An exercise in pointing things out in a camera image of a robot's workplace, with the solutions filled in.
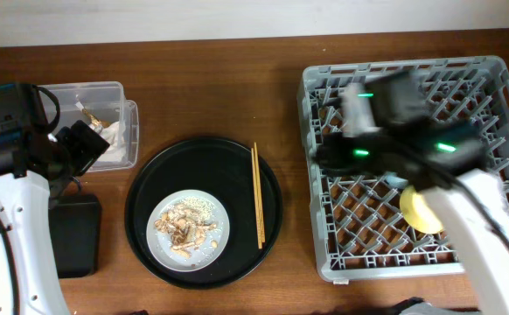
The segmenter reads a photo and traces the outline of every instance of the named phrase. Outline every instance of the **gray plastic crate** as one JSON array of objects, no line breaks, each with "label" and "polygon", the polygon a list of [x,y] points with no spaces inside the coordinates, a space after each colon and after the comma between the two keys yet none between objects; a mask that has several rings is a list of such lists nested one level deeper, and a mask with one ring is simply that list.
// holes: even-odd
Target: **gray plastic crate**
[{"label": "gray plastic crate", "polygon": [[445,233],[411,228],[399,209],[401,191],[380,177],[329,178],[310,159],[327,133],[340,132],[342,115],[323,104],[352,82],[415,70],[431,115],[470,119],[490,146],[490,170],[501,176],[509,203],[509,72],[499,57],[426,59],[303,71],[297,95],[301,139],[310,181],[310,217],[318,274],[326,281],[414,277],[462,272]]}]

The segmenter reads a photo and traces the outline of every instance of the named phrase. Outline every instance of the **dish rack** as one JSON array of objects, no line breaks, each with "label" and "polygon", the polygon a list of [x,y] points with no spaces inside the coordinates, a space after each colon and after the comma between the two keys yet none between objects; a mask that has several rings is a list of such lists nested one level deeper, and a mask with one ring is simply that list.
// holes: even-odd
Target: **dish rack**
[{"label": "dish rack", "polygon": [[317,272],[335,284],[350,280],[463,272],[444,232],[411,228],[399,209],[392,175],[330,178],[312,162],[323,136],[341,132],[341,110],[323,105],[349,83],[414,70],[431,116],[470,119],[489,146],[489,170],[504,181],[509,204],[509,71],[495,56],[310,66],[297,95],[310,182]]}]

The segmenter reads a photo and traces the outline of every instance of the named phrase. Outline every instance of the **clear plastic container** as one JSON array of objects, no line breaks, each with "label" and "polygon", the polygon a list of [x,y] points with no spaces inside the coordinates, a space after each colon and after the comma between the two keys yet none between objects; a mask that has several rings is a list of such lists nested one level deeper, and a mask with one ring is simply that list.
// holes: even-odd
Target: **clear plastic container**
[{"label": "clear plastic container", "polygon": [[[80,102],[85,109],[98,119],[114,123],[119,122],[119,137],[112,147],[123,148],[122,158],[105,160],[100,157],[88,172],[123,170],[133,167],[138,157],[138,107],[135,102],[127,101],[124,89],[119,82],[88,82],[45,85],[59,99],[60,121],[53,132],[56,134],[62,127],[71,127],[76,121],[90,123],[89,118],[75,106]],[[52,120],[56,109],[52,101],[41,94],[47,118]]]}]

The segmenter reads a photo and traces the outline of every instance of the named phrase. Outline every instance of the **black tray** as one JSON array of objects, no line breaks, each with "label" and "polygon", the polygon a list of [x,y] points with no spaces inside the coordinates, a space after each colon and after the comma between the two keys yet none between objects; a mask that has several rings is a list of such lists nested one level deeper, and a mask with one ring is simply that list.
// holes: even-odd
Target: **black tray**
[{"label": "black tray", "polygon": [[[209,289],[239,280],[266,257],[282,225],[282,194],[272,170],[259,157],[266,244],[258,249],[250,149],[234,141],[200,137],[174,144],[154,156],[138,173],[126,202],[130,247],[142,264],[170,284]],[[198,189],[227,210],[229,240],[210,265],[193,272],[165,268],[150,253],[145,228],[151,212],[168,195]]]}]

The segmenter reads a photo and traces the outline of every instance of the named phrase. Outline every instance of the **white wall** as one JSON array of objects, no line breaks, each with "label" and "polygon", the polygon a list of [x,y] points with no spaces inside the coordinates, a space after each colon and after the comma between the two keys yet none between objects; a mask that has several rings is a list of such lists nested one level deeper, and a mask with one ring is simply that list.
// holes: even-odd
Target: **white wall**
[{"label": "white wall", "polygon": [[0,0],[0,46],[509,27],[509,0]]}]

